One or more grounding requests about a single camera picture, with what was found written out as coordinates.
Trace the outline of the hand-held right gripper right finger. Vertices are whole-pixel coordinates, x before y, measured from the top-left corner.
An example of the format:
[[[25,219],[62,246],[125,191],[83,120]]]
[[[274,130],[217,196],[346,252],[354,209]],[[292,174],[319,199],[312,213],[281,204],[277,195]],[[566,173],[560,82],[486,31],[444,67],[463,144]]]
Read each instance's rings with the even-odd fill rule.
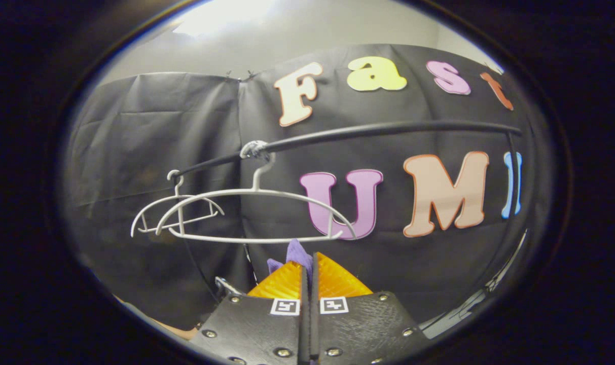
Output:
[[[313,255],[310,365],[393,365],[429,339],[395,294],[350,296],[354,276],[325,255]]]

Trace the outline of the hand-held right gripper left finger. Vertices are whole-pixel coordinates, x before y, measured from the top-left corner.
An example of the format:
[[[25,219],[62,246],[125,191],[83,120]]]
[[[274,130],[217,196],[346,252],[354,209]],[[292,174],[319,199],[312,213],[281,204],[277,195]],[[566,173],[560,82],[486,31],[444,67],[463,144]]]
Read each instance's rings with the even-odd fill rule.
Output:
[[[190,341],[221,365],[308,365],[307,270],[289,262],[252,293],[218,280],[222,300]]]

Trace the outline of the purple shirt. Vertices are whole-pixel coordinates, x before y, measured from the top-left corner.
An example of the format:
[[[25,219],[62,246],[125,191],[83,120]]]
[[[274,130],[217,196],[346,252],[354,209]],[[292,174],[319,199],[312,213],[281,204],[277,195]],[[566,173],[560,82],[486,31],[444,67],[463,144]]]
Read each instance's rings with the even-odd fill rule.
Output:
[[[308,283],[312,283],[314,260],[312,255],[309,255],[303,245],[301,245],[298,239],[291,239],[286,250],[286,256],[284,263],[275,260],[267,259],[266,264],[268,266],[269,274],[272,274],[279,270],[284,264],[296,263],[300,264],[307,270]]]

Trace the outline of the white hanger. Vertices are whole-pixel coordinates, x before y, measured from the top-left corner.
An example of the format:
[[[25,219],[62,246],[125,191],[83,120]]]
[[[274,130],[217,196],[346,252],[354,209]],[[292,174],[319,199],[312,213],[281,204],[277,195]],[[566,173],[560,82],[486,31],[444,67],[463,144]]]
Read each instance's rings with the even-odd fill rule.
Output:
[[[161,224],[160,226],[148,226],[147,212],[149,212],[150,210],[158,208],[158,206],[163,205],[164,203],[184,203],[187,200],[195,197],[194,195],[182,194],[180,192],[180,188],[182,187],[182,185],[184,185],[185,178],[183,176],[177,175],[177,173],[179,173],[179,170],[173,169],[169,171],[166,176],[167,180],[173,184],[173,194],[171,194],[171,196],[161,197],[160,199],[154,200],[153,202],[148,203],[143,208],[141,208],[140,211],[138,211],[131,223],[129,233],[129,236],[131,236],[131,238],[133,238],[138,232],[144,234],[154,233],[156,235],[159,235],[164,230],[177,237],[186,238],[186,226],[188,224],[193,224],[200,221],[209,220],[214,217],[225,215],[223,208],[219,204],[214,202],[212,199],[203,197],[199,199],[199,201],[207,203],[208,213],[193,218],[187,218],[185,217],[184,208],[182,208],[182,206],[179,206],[178,208],[173,210],[173,214],[177,216],[177,222],[168,223],[166,218],[161,218],[159,219],[159,221],[157,221],[159,224]]]
[[[173,214],[173,210],[182,206],[191,205],[192,203],[196,203],[199,199],[203,197],[207,197],[214,201],[215,197],[229,197],[229,196],[256,196],[256,197],[277,197],[282,199],[289,199],[294,201],[300,201],[307,203],[307,206],[314,207],[319,206],[326,210],[326,230],[324,233],[321,233],[317,236],[307,236],[307,237],[296,237],[301,243],[306,242],[328,242],[337,239],[341,239],[344,236],[344,230],[342,228],[335,228],[335,223],[342,223],[347,231],[352,235],[353,239],[358,238],[357,232],[352,226],[352,223],[338,210],[333,208],[332,206],[321,202],[312,197],[289,193],[281,190],[270,190],[263,189],[261,186],[261,178],[265,173],[270,171],[270,169],[275,166],[276,162],[276,152],[272,150],[274,145],[272,143],[266,143],[261,140],[254,140],[244,145],[241,148],[240,152],[231,155],[231,159],[235,160],[246,160],[246,159],[259,159],[263,160],[264,164],[258,167],[254,173],[252,174],[251,186],[247,189],[223,189],[223,190],[215,190],[208,193],[202,193],[194,195],[195,197],[187,200],[184,203],[176,203],[174,206],[169,208],[165,213],[163,213],[161,218],[166,218],[168,223],[177,222],[177,216]],[[204,242],[213,242],[213,243],[242,243],[242,244],[256,244],[256,245],[272,245],[272,244],[280,244],[280,243],[289,243],[293,237],[282,237],[282,238],[231,238],[231,237],[219,237],[219,236],[208,236],[205,234],[191,234],[187,233],[186,238],[177,237],[181,239],[187,240],[196,240],[196,241],[204,241]]]

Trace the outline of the black clothes rack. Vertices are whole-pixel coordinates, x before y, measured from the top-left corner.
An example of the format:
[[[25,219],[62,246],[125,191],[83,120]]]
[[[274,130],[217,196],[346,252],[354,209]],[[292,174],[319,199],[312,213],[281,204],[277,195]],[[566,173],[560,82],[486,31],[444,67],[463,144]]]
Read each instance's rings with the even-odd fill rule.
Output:
[[[381,152],[388,146],[380,143],[387,136],[389,140],[407,141],[408,134],[417,132],[483,132],[508,136],[521,136],[521,129],[497,123],[479,123],[465,120],[432,120],[424,122],[376,123],[309,133],[293,138],[280,139],[270,143],[257,141],[251,147],[240,148],[226,156],[208,159],[181,171],[170,173],[170,179],[179,184],[184,176],[194,172],[207,171],[228,164],[240,164],[240,176],[235,179],[231,195],[225,190],[204,189],[201,194],[177,199],[176,206],[169,211],[169,217],[178,215],[179,210],[189,213],[203,212],[217,214],[218,203],[240,200],[239,213],[242,221],[253,222],[262,219],[280,222],[298,221],[309,224],[309,209],[314,206],[308,201],[305,189],[298,179],[301,173],[310,169],[330,168],[342,172],[346,163],[354,168],[380,168]],[[242,193],[244,181],[252,177],[256,168],[270,164],[271,154],[286,152],[280,157],[277,167],[268,176],[261,178],[261,187],[266,190],[285,190],[282,196],[254,196]]]

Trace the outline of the black backdrop cloth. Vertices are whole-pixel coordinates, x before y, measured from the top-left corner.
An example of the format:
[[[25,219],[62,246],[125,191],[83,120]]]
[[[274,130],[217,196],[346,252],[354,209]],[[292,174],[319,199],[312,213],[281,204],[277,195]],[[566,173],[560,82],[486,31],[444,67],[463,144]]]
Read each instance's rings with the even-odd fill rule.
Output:
[[[184,208],[189,241],[135,231],[139,210],[171,196],[166,174],[275,142],[338,128],[399,121],[461,120],[521,131],[418,131],[298,147],[277,155],[263,189],[317,199],[217,197]],[[546,136],[536,108],[515,81],[460,55],[431,48],[370,44],[321,50],[247,80],[196,72],[150,72],[99,86],[78,114],[67,149],[67,192],[74,238],[99,280],[146,315],[187,329],[216,307],[220,276],[252,289],[284,261],[286,243],[234,238],[321,236],[305,243],[372,290],[396,293],[417,321],[458,307],[501,268],[548,207],[552,175],[541,156]]]

